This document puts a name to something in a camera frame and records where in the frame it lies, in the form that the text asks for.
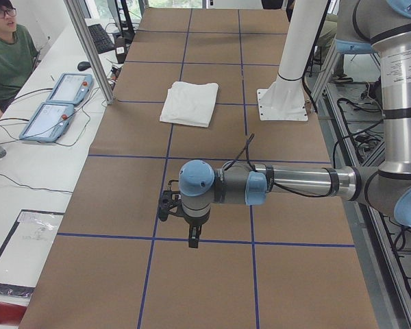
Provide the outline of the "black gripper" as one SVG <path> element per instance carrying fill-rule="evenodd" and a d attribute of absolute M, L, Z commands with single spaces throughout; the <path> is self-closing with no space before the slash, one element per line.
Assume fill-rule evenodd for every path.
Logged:
<path fill-rule="evenodd" d="M 206 216 L 192 217 L 182 208 L 180 191 L 173 191 L 171 185 L 178 180 L 169 180 L 167 188 L 163 190 L 158 201 L 158 219 L 166 221 L 169 215 L 183 218 L 189 226 L 188 246 L 198 248 L 201 235 L 201 227 L 206 222 Z"/>

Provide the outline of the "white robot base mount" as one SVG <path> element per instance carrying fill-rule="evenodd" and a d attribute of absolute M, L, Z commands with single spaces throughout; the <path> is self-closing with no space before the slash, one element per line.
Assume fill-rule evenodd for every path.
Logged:
<path fill-rule="evenodd" d="M 257 90 L 260 120 L 308 120 L 302 79 L 328 7 L 328 1 L 295 1 L 277 78 L 268 89 Z"/>

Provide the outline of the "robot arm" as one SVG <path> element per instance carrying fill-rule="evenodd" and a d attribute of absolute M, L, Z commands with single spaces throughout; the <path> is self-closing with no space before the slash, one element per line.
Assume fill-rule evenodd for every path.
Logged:
<path fill-rule="evenodd" d="M 327 200 L 339 197 L 369 206 L 411 229 L 411 1 L 343 1 L 335 47 L 342 53 L 375 52 L 381 58 L 385 159 L 376 167 L 325 167 L 314 159 L 312 143 L 299 144 L 299 128 L 284 134 L 278 147 L 295 152 L 290 166 L 265 159 L 234 159 L 215 169 L 203 160 L 185 163 L 176 191 L 163 192 L 158 217 L 185 221 L 183 240 L 199 245 L 211 208 L 231 204 L 256 209 L 254 245 L 307 246 L 311 227 L 333 234 L 338 216 Z M 273 214 L 259 207 L 269 204 Z M 297 239 L 302 234 L 304 239 Z"/>

